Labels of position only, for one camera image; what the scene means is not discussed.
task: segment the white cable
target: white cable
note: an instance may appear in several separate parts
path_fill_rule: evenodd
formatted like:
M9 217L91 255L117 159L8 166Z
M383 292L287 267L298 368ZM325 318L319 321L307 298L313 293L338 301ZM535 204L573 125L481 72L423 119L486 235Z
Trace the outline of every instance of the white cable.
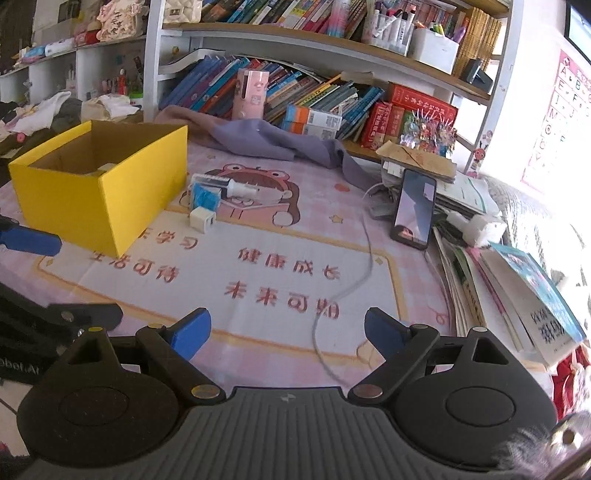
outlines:
M380 182L380 183L377 183L376 185L373 185L372 187L370 187L367 190L367 192L365 192L363 194L363 198L361 198L361 202L362 202L362 205L361 205L361 225L363 225L363 231L365 232L365 237L368 240L368 251L369 251L369 262L368 262L367 270L365 271L363 276L358 281L356 281L354 284L352 284L350 287L344 289L340 293L337 293L336 295L334 295L326 303L326 305L324 306L322 311L316 313L316 317L314 318L314 325L312 327L312 344L314 345L314 351L316 352L316 355L318 356L318 359L320 360L320 363L322 364L324 371L327 373L327 375L330 378L335 380L338 384L345 385L349 388L352 386L352 384L350 382L348 382L347 380L345 380L344 378L342 378L337 373L335 373L334 370L332 370L331 367L329 367L328 364L326 363L326 361L324 360L324 354L322 353L322 351L318 347L318 341L316 340L316 333L318 330L318 324L320 322L320 317L322 317L324 315L325 311L334 302L337 302L337 300L342 300L345 297L351 295L357 289L359 289L365 282L367 282L369 280L369 278L372 274L372 271L374 270L374 256L372 255L371 240L369 239L368 229L367 229L367 226L365 225L365 216L363 214L363 201L365 200L365 197L367 197L369 192L371 192L374 188L379 187L380 185L383 185L383 183Z

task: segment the white cloth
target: white cloth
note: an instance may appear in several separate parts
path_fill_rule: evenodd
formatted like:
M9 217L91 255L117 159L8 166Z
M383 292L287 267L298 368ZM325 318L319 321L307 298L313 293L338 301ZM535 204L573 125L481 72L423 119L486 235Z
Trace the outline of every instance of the white cloth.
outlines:
M119 116L133 115L138 111L138 107L129 104L129 97L127 95L116 95L114 93L101 95L99 102L105 106L112 119Z
M72 95L71 92L59 92L53 97L43 100L31 114L23 116L10 128L11 132L22 132L26 136L43 129L51 127L53 118L60 111L61 106Z

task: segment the pink container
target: pink container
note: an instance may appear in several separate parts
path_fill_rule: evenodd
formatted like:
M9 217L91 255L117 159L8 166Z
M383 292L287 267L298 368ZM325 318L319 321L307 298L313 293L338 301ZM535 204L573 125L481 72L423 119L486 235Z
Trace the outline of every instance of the pink container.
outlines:
M269 72L238 70L232 120L263 117L267 83L269 83Z

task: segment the pen holder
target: pen holder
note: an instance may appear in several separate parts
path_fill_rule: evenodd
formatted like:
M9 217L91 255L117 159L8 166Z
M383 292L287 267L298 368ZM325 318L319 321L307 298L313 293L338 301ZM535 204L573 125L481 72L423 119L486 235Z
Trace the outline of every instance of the pen holder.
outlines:
M378 13L368 18L367 22L364 43L406 56L414 32L412 23Z
M413 35L408 56L445 73L452 73L459 44L426 28Z

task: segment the cartoon print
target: cartoon print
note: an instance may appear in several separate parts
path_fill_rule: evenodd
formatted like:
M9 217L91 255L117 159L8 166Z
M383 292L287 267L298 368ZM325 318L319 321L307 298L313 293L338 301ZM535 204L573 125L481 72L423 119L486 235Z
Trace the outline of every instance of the cartoon print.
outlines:
M263 170L247 168L244 165L230 163L219 170L210 170L208 175L229 177L240 183L248 183L268 189L261 200L249 200L222 193L222 202L217 211L220 218L240 219L242 223L256 226L291 226L300 221L297 206L300 198L299 187L289 181L290 176L281 170Z

